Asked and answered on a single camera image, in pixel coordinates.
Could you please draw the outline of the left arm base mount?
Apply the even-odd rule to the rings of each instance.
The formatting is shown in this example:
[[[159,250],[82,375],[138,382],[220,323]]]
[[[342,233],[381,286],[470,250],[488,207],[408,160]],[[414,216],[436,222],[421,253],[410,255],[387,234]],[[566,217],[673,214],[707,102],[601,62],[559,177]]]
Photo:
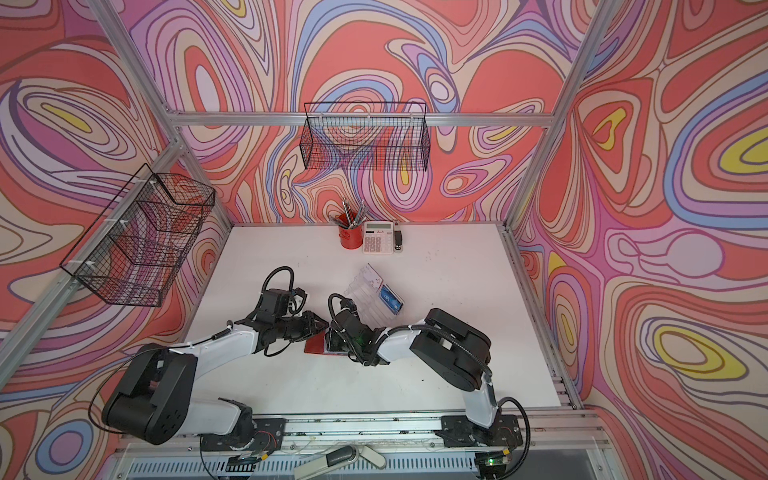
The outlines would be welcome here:
[[[227,435],[202,435],[203,452],[272,453],[282,448],[287,420],[281,417],[255,418],[250,427],[237,426]]]

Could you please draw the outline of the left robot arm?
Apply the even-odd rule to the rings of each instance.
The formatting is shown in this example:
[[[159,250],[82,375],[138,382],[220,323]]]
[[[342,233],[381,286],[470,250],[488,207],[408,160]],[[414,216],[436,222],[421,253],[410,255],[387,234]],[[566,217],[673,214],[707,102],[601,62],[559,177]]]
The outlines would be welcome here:
[[[175,346],[151,343],[118,367],[122,377],[91,424],[112,434],[130,435],[152,445],[184,435],[202,443],[243,450],[258,431],[253,410],[227,398],[193,396],[197,380],[240,358],[277,356],[273,344],[289,347],[323,333],[327,321],[306,309],[307,293],[296,286],[290,266],[279,266],[262,283],[254,309],[202,340]]]

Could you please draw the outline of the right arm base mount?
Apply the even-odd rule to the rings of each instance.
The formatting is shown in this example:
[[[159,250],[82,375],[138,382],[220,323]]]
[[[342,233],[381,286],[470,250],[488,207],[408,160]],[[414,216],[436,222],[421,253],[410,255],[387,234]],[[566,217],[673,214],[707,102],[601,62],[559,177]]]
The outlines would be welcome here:
[[[490,427],[484,428],[463,415],[446,415],[440,419],[440,427],[434,431],[448,448],[459,447],[508,447],[516,449],[525,441],[518,417],[498,413]]]

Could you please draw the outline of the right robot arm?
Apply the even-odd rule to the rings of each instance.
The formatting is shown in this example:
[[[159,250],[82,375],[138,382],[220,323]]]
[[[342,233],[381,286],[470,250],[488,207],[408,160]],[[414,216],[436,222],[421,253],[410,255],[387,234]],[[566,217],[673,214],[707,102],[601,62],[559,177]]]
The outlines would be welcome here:
[[[329,296],[328,309],[331,331],[352,361],[376,367],[416,358],[462,392],[464,413],[443,416],[435,431],[446,447],[530,446],[530,421],[520,402],[496,398],[492,342],[483,332],[439,308],[414,324],[373,329],[362,323],[354,301],[338,293]]]

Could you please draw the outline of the red leather card holder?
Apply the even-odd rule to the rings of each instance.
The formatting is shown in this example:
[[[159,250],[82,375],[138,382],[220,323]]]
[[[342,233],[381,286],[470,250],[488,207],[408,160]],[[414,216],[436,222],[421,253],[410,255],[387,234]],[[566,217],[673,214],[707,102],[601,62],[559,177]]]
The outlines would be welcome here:
[[[309,355],[326,355],[326,356],[341,356],[345,355],[343,341],[331,331],[317,334],[305,342],[304,350],[305,354]]]

